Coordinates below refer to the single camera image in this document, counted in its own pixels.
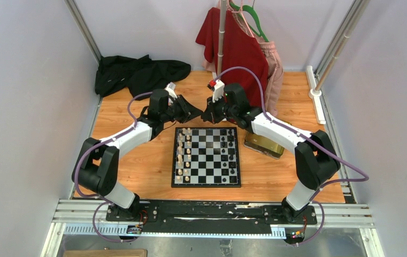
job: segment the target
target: clothes hanger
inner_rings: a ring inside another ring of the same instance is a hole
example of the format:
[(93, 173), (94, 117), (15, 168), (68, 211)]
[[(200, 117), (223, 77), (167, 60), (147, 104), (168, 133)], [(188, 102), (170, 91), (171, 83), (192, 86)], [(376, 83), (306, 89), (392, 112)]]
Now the clothes hanger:
[[(240, 10), (240, 7), (237, 6), (235, 3), (233, 3), (232, 1), (229, 1), (229, 3), (230, 3), (230, 7), (232, 7), (235, 11)], [(263, 33), (263, 31), (262, 31), (262, 27), (260, 26), (260, 19), (258, 18), (257, 12), (254, 10), (254, 8), (252, 6), (249, 6), (249, 5), (243, 5), (243, 11), (247, 12), (248, 14), (250, 14), (252, 16), (252, 18), (254, 19), (255, 25), (257, 26), (258, 32), (254, 28), (252, 28), (252, 26), (250, 26), (248, 24), (248, 26), (250, 27), (252, 32), (254, 32), (257, 36), (263, 37), (265, 42), (269, 42), (269, 40), (266, 37), (265, 33)]]

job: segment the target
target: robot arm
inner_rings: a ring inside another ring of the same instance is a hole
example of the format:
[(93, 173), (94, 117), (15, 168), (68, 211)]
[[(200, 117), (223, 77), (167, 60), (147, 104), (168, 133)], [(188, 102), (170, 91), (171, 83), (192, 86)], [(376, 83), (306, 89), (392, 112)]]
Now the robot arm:
[(305, 135), (335, 154), (329, 136), (324, 131), (312, 133), (300, 130), (266, 113), (275, 122), (291, 127), (292, 130), (278, 126), (266, 118), (261, 108), (250, 106), (244, 89), (239, 84), (225, 86), (217, 80), (209, 88), (213, 90), (213, 95), (207, 99), (207, 108), (202, 114), (204, 121), (215, 124), (226, 118), (242, 129), (273, 140), (295, 155), (298, 182), (282, 201), (283, 214), (292, 222), (309, 204), (320, 185), (340, 168), (338, 161), (318, 150), (300, 135)]
[[(177, 96), (173, 89), (168, 86), (153, 91), (149, 106), (143, 108), (135, 124), (107, 138), (88, 138), (82, 145), (78, 160), (84, 159), (78, 174), (79, 185), (113, 202), (126, 217), (133, 218), (139, 213), (140, 198), (117, 181), (119, 159), (135, 147), (154, 139), (164, 129), (164, 123), (185, 123), (202, 114), (184, 97)], [(113, 140), (100, 145), (108, 139)], [(100, 146), (84, 156), (95, 145)], [(100, 163), (95, 164), (94, 160), (100, 160)], [(76, 167), (72, 174), (73, 181), (75, 171)]]

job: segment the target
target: gray floor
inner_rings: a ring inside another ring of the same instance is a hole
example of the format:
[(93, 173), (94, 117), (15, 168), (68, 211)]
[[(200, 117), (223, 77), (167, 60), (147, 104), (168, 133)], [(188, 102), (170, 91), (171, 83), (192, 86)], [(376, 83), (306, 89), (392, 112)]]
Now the gray floor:
[[(315, 229), (307, 229), (308, 236)], [(241, 256), (366, 256), (357, 229), (324, 229), (308, 244), (294, 248), (274, 239), (215, 239), (143, 237), (132, 243), (110, 243), (97, 236), (63, 237), (64, 250), (146, 249), (148, 257), (241, 257)]]

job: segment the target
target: red shirt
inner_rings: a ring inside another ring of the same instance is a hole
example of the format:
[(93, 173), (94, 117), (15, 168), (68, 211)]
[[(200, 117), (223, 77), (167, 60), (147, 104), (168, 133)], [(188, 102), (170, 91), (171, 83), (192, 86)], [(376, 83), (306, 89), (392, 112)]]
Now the red shirt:
[[(217, 53), (219, 40), (220, 9), (211, 8), (206, 15), (205, 22), (197, 35), (195, 42), (205, 46), (204, 57), (208, 62), (214, 62), (218, 67)], [(262, 85), (263, 94), (268, 84), (268, 62), (257, 40), (247, 35), (236, 23), (230, 11), (227, 11), (225, 21), (224, 49), (222, 71), (235, 66), (243, 66), (257, 75)], [(262, 100), (257, 81), (247, 71), (232, 70), (225, 73), (222, 82), (226, 85), (239, 83), (244, 88), (252, 106), (261, 107)]]

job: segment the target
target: wooden board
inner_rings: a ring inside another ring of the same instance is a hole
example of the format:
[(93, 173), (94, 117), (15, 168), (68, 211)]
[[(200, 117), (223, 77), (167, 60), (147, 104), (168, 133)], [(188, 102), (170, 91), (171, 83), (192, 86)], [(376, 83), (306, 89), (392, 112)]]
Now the wooden board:
[(147, 257), (147, 250), (66, 251), (64, 257)]
[[(182, 94), (191, 104), (204, 110), (205, 100), (211, 96), (206, 87), (211, 73), (194, 71), (185, 80), (176, 83), (177, 94)], [(308, 130), (324, 130), (317, 124), (309, 86), (304, 72), (286, 72), (278, 102), (278, 118)], [(108, 137), (130, 126), (133, 122), (126, 107), (132, 98), (123, 89), (104, 98), (97, 117), (93, 138)], [(132, 112), (139, 115), (148, 100), (132, 104)], [(213, 126), (200, 118), (175, 126)], [(216, 126), (234, 126), (221, 122)], [(172, 150), (174, 128), (164, 130), (151, 142), (136, 147), (119, 163), (118, 180), (144, 199), (221, 200), (221, 201), (282, 201), (297, 182), (295, 158), (285, 151), (275, 160), (243, 146), (246, 131), (238, 129), (241, 161), (241, 188), (171, 188)], [(331, 184), (316, 197), (321, 202), (344, 202), (342, 188)]]

